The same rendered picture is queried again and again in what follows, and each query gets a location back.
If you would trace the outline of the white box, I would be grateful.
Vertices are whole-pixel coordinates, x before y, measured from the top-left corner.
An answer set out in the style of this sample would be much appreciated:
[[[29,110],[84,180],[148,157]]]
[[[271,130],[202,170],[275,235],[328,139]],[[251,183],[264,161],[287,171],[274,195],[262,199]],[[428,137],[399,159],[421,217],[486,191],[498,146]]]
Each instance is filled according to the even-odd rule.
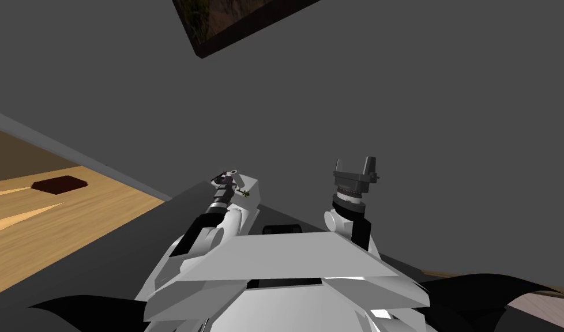
[[[232,174],[236,184],[235,195],[231,199],[231,207],[240,209],[242,219],[240,224],[240,235],[248,235],[255,219],[260,213],[258,205],[261,201],[258,180],[239,172]]]

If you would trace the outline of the dark red floor mat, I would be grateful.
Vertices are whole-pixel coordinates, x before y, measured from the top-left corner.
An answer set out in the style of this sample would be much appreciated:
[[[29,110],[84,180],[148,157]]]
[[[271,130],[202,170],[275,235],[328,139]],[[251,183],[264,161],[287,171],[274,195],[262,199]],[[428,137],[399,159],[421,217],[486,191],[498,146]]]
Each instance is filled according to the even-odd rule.
[[[84,188],[87,185],[88,183],[84,180],[75,178],[74,176],[65,175],[34,182],[31,185],[31,189],[53,195],[59,195],[69,191]]]

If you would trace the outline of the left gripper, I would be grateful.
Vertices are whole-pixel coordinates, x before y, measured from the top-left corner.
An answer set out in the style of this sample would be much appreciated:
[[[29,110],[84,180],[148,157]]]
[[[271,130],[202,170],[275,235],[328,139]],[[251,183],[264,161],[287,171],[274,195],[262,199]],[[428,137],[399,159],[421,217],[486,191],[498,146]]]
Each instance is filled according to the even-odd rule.
[[[233,190],[238,189],[238,184],[236,182],[237,170],[223,171],[221,174],[215,176],[211,181],[211,185],[218,188],[221,185],[226,185],[232,187]]]

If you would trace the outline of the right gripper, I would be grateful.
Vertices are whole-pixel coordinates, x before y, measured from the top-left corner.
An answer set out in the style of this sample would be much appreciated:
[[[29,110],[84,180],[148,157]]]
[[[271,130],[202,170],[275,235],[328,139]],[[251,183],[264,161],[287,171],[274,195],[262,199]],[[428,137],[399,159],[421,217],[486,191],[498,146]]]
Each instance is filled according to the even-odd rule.
[[[376,158],[366,157],[363,174],[341,172],[341,160],[337,159],[333,176],[334,184],[338,188],[354,193],[368,193],[370,184],[379,179],[376,173]]]

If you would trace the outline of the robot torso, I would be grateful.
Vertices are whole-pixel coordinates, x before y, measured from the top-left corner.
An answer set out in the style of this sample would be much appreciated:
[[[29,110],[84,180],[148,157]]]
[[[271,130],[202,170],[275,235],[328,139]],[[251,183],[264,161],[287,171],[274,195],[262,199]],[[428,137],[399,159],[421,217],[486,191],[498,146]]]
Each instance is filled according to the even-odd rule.
[[[422,287],[339,233],[240,235],[168,262],[138,294],[148,332],[436,332]]]

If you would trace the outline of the dark framed wall picture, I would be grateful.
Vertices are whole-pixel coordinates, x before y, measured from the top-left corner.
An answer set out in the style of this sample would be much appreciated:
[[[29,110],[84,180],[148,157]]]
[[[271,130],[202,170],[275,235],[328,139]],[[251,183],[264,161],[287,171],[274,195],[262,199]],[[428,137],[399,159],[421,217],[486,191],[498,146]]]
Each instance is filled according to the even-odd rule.
[[[206,58],[320,0],[171,0],[194,53]]]

